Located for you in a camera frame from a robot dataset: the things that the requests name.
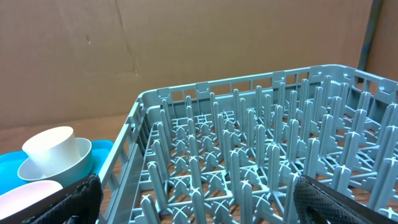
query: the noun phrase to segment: rack base grid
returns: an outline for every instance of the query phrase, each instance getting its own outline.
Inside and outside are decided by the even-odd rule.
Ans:
[[[144,92],[99,173],[98,222],[297,223],[300,174],[398,220],[397,102],[397,82],[342,65]]]

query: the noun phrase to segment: dish rack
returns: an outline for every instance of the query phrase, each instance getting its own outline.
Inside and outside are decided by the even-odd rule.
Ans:
[[[342,65],[143,92],[99,173],[98,223],[296,223],[300,174],[398,220],[397,102],[397,82]]]

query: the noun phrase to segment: pink plate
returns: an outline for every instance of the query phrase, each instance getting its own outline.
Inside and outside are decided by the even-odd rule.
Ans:
[[[0,220],[19,212],[62,189],[52,180],[41,180],[22,185],[0,195]]]

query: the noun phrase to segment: brown cardboard wall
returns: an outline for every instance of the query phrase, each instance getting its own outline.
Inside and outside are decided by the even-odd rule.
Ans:
[[[0,2],[0,129],[129,111],[152,88],[358,65],[371,0]]]
[[[366,71],[398,81],[398,1],[384,0]]]

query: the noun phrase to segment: blue tray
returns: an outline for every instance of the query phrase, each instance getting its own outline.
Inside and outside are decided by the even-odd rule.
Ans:
[[[104,164],[113,142],[109,140],[92,141],[92,154],[94,159],[92,174],[98,174]],[[24,151],[10,152],[0,156],[0,179],[6,180],[0,183],[0,195],[27,184],[18,178],[19,166],[28,158]]]

